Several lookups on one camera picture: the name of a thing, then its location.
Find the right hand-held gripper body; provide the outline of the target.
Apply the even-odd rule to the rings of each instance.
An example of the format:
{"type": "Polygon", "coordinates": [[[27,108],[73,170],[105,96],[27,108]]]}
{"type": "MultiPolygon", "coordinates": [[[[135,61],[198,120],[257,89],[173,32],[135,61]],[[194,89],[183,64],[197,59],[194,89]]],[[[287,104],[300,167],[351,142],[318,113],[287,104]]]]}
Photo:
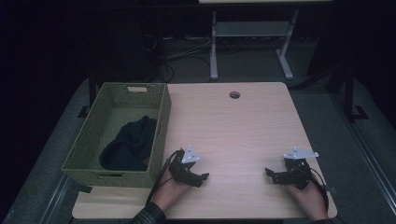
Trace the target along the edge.
{"type": "Polygon", "coordinates": [[[304,189],[312,176],[307,159],[317,158],[318,153],[294,147],[285,153],[283,158],[286,172],[275,173],[278,176],[278,185],[294,185],[297,189],[304,189]]]}

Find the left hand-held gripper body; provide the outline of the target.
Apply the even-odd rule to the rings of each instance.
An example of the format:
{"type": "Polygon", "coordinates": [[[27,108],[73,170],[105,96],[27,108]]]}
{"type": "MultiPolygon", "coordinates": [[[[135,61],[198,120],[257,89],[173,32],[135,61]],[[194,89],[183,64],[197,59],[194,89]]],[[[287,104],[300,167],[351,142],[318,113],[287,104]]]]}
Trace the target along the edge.
{"type": "Polygon", "coordinates": [[[176,151],[175,157],[169,165],[169,172],[176,182],[191,185],[192,181],[202,180],[200,175],[191,171],[191,167],[200,160],[192,146],[176,151]]]}

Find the dark cloth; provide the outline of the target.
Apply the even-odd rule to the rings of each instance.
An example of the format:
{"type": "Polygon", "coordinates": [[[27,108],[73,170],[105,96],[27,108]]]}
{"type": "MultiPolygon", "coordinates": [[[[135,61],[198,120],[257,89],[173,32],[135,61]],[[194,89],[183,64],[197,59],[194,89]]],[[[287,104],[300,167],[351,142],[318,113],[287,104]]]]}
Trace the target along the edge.
{"type": "Polygon", "coordinates": [[[123,125],[100,154],[101,166],[110,171],[146,171],[156,125],[157,120],[148,116],[123,125]]]}

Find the green woven basket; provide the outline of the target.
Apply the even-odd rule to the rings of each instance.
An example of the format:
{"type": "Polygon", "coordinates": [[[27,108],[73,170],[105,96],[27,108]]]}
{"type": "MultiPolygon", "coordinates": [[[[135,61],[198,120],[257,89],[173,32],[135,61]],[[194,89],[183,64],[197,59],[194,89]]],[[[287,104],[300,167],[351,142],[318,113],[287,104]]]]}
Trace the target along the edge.
{"type": "Polygon", "coordinates": [[[147,188],[163,167],[171,99],[164,83],[107,82],[99,90],[62,171],[85,186],[147,188]],[[121,128],[143,117],[156,120],[150,155],[141,162],[144,171],[116,171],[100,163],[100,155],[121,128]]]}

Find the person's left hand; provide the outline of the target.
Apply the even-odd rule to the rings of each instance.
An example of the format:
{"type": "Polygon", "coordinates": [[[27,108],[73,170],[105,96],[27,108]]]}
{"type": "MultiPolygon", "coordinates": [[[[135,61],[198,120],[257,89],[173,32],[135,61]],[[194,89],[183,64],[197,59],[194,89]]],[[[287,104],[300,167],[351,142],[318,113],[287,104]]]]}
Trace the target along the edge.
{"type": "Polygon", "coordinates": [[[171,208],[191,188],[189,185],[176,182],[168,170],[164,172],[160,184],[151,201],[164,212],[171,208]]]}

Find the person's right hand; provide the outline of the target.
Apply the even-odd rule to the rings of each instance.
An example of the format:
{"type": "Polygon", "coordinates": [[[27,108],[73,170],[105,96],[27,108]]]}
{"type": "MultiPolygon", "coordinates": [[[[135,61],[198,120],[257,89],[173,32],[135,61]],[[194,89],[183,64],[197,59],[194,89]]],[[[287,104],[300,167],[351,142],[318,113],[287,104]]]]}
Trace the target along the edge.
{"type": "Polygon", "coordinates": [[[285,189],[311,221],[329,218],[325,202],[312,181],[309,181],[304,189],[297,189],[293,185],[287,185],[285,189]]]}

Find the white metal stand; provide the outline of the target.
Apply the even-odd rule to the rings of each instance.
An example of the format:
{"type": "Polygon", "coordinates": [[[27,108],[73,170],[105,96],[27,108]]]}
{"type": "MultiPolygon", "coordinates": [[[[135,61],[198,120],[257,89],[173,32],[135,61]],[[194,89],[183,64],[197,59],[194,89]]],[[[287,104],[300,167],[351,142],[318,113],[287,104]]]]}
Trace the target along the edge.
{"type": "Polygon", "coordinates": [[[294,31],[299,10],[294,10],[288,21],[219,21],[217,12],[212,12],[211,50],[209,53],[210,78],[219,78],[217,41],[221,37],[282,37],[283,44],[276,50],[276,57],[287,80],[293,79],[286,53],[294,31]]]}

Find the black metal frame post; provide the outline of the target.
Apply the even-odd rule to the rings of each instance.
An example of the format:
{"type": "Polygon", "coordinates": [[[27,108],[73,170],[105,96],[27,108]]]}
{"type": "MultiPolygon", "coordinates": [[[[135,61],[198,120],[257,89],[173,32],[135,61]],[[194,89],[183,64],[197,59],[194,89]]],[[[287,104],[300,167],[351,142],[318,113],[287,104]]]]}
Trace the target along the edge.
{"type": "Polygon", "coordinates": [[[368,119],[367,114],[359,105],[353,105],[354,95],[354,72],[348,67],[345,75],[345,91],[344,91],[344,113],[350,122],[356,119],[368,119]]]}

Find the black table bracket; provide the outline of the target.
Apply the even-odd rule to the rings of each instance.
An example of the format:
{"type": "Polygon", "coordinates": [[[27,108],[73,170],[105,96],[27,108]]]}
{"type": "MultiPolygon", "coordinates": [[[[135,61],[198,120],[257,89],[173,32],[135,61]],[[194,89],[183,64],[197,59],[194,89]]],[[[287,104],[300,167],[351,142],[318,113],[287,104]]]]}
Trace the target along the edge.
{"type": "Polygon", "coordinates": [[[78,193],[90,194],[92,191],[92,187],[76,184],[73,188],[73,191],[78,192],[78,193]]]}

